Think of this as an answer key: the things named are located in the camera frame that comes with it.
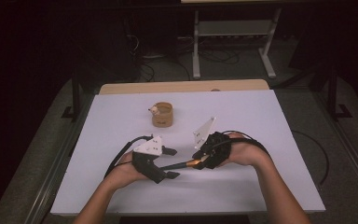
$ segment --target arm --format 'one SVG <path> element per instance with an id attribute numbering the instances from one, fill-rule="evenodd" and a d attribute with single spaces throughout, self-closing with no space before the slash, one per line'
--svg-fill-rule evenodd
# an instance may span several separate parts
<path id="1" fill-rule="evenodd" d="M 123 155 L 118 164 L 131 160 L 132 153 L 129 152 Z M 138 173 L 130 162 L 117 166 L 94 191 L 74 223 L 103 223 L 106 208 L 115 191 L 139 179 L 146 177 Z"/>
<path id="2" fill-rule="evenodd" d="M 239 133 L 231 133 L 229 136 L 243 137 Z M 229 162 L 255 168 L 271 223 L 310 223 L 272 159 L 263 150 L 247 143 L 232 144 L 230 156 L 222 165 Z"/>

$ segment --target person's left hand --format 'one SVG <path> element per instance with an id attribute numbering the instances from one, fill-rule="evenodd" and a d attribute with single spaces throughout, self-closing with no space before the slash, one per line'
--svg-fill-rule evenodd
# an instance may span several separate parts
<path id="1" fill-rule="evenodd" d="M 133 167 L 131 161 L 132 151 L 125 153 L 121 157 L 117 166 L 103 180 L 103 184 L 107 185 L 110 189 L 116 190 L 124 188 L 136 180 L 147 179 L 146 176 L 139 173 L 135 167 Z"/>

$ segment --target white tabletop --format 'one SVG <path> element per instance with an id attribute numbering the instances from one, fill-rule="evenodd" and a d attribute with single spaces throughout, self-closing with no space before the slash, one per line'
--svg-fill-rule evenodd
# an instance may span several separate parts
<path id="1" fill-rule="evenodd" d="M 173 105 L 172 127 L 152 125 L 147 108 L 157 102 Z M 274 91 L 209 91 L 97 95 L 51 213 L 79 213 L 112 159 L 138 136 L 160 135 L 165 147 L 178 151 L 173 157 L 156 159 L 157 166 L 190 160 L 195 153 L 193 132 L 211 117 L 216 117 L 213 132 L 240 131 L 262 143 L 304 210 L 325 210 Z M 138 181 L 118 190 L 107 213 L 147 216 L 267 210 L 252 167 L 229 164 L 213 170 L 177 171 L 180 175 L 174 180 Z"/>

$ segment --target white metal stand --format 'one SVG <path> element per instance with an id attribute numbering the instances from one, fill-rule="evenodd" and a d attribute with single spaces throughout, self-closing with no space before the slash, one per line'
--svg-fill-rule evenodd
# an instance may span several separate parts
<path id="1" fill-rule="evenodd" d="M 268 77 L 275 78 L 276 74 L 269 61 L 268 53 L 280 14 L 281 9 L 277 8 L 272 20 L 199 21 L 199 12 L 196 11 L 194 20 L 193 78 L 200 79 L 199 36 L 213 35 L 267 35 L 266 45 L 258 51 Z"/>

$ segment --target forearm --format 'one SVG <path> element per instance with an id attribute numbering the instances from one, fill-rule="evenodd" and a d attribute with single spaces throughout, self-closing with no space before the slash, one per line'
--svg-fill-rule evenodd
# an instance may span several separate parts
<path id="1" fill-rule="evenodd" d="M 115 191 L 115 189 L 108 188 L 104 182 L 102 182 L 76 217 L 74 223 L 103 223 L 106 208 Z"/>
<path id="2" fill-rule="evenodd" d="M 255 169 L 271 223 L 310 223 L 270 158 L 264 158 Z"/>

